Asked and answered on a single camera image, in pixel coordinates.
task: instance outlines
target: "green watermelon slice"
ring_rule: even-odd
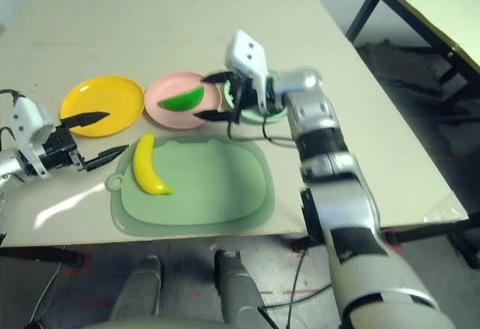
[[[158,105],[172,112],[184,112],[198,106],[203,99],[205,89],[201,85],[191,91],[161,100]]]

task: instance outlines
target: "pink plate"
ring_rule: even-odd
[[[214,84],[200,82],[203,76],[191,72],[178,72],[161,76],[153,82],[145,93],[145,109],[157,122],[173,129],[190,129],[206,121],[194,116],[203,110],[219,109],[222,102],[220,90]],[[195,89],[203,85],[205,94],[200,104],[184,112],[172,112],[161,108],[158,102]]]

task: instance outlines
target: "toy fruit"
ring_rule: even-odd
[[[203,86],[192,89],[185,93],[161,100],[158,105],[172,112],[183,112],[192,109],[200,104],[205,94]]]
[[[172,194],[173,190],[169,188],[158,177],[152,165],[152,152],[155,143],[153,132],[144,135],[135,148],[133,154],[133,172],[136,182],[148,194],[157,196],[159,194]]]

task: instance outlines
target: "green cutting board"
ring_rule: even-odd
[[[272,177],[255,144],[226,137],[157,138],[152,163],[173,188],[171,196],[152,196],[138,186],[131,165],[136,146],[106,181],[114,223],[126,234],[234,233],[272,215]]]

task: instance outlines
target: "yellow plate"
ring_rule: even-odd
[[[85,112],[108,112],[110,115],[86,127],[71,131],[82,136],[109,136],[129,127],[143,112],[143,90],[123,76],[99,76],[89,79],[68,93],[60,109],[66,118]]]

